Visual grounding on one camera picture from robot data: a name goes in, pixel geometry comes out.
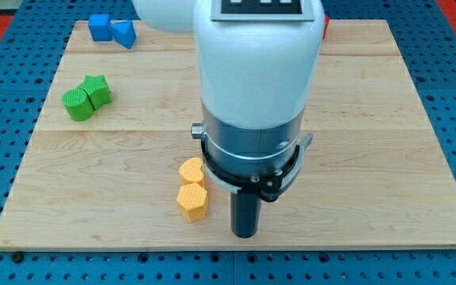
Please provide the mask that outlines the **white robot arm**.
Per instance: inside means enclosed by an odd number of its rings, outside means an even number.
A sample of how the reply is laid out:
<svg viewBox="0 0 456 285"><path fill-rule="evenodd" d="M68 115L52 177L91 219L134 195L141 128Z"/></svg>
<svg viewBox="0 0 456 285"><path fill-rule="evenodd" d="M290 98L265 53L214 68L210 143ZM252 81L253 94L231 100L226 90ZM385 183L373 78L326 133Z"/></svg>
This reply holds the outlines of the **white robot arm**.
<svg viewBox="0 0 456 285"><path fill-rule="evenodd" d="M321 0L134 0L163 32L196 38L203 120L192 126L207 170L234 194L276 200L297 177L299 134L321 49Z"/></svg>

